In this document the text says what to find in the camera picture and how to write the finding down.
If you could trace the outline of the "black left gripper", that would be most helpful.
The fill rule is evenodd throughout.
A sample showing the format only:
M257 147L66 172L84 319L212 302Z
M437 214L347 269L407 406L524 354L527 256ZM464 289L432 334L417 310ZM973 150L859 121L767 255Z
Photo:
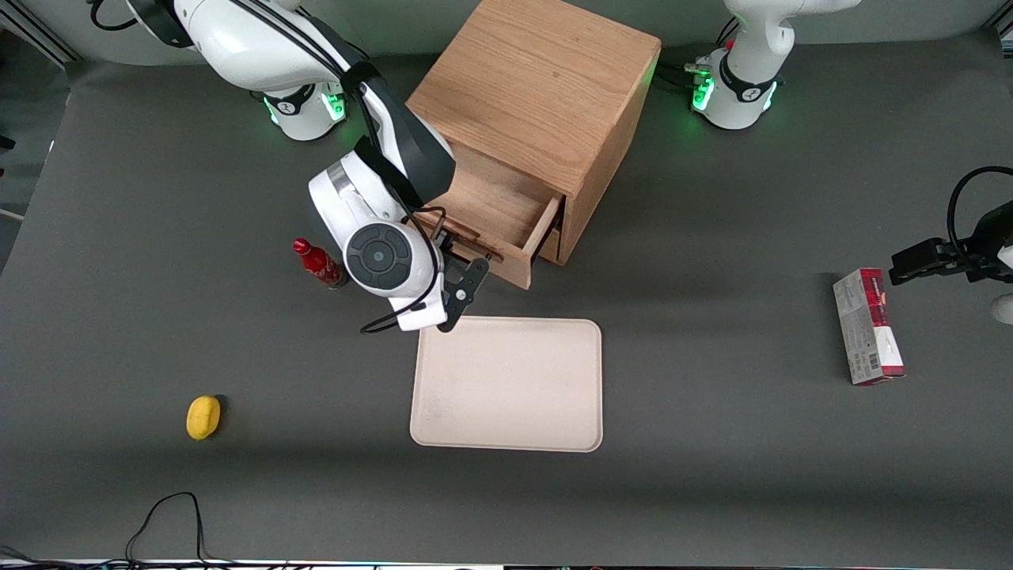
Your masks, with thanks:
M958 239L955 230L956 201L948 203L948 237L958 250L967 281L995 280L1012 283L1011 261L1001 259L1002 250L1011 248L1012 202L994 208L975 225L970 237ZM900 286L927 276L945 275L949 269L946 241L922 241L890 258L891 284Z

